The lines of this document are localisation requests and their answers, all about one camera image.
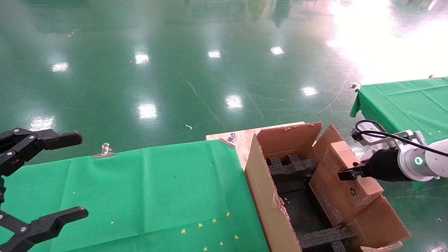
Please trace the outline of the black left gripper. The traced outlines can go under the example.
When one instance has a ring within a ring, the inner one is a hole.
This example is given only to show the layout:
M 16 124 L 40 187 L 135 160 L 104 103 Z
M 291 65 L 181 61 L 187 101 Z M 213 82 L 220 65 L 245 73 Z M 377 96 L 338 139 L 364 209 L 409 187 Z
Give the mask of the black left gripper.
M 55 150 L 80 145 L 83 137 L 78 131 L 56 133 L 52 129 L 29 131 L 15 128 L 0 134 L 0 175 L 10 176 L 43 150 Z M 5 202 L 5 181 L 0 177 L 0 205 Z M 36 244 L 56 238 L 64 225 L 88 217 L 83 207 L 73 207 L 42 216 L 25 223 L 1 211 L 0 225 L 14 233 L 1 244 L 2 252 L 27 252 Z

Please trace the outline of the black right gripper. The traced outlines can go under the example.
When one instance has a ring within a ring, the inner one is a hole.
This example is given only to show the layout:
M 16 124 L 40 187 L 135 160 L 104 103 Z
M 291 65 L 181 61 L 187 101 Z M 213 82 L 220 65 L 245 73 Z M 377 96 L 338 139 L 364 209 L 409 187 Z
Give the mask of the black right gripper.
M 397 147 L 377 150 L 364 165 L 354 166 L 338 172 L 341 181 L 356 180 L 358 177 L 372 177 L 388 182 L 405 182 L 410 179 L 398 164 Z

